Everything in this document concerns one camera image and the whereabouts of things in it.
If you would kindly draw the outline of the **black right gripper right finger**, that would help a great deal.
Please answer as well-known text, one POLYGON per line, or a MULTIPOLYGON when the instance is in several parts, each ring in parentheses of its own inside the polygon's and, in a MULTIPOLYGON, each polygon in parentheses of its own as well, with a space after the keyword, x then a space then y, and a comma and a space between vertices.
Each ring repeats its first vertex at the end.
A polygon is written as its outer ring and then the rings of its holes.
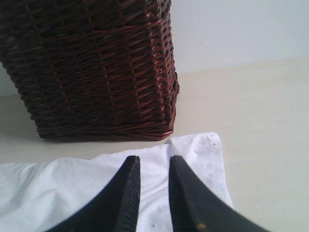
POLYGON ((169 163, 169 208, 175 232, 265 232, 219 199, 183 157, 169 163))

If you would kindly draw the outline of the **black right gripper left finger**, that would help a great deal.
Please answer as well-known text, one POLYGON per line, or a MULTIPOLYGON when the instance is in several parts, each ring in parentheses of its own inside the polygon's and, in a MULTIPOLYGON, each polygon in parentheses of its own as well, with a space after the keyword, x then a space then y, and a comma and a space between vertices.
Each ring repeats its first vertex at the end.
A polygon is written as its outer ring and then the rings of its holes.
POLYGON ((50 232, 135 232, 140 205, 140 158, 128 156, 88 204, 50 232))

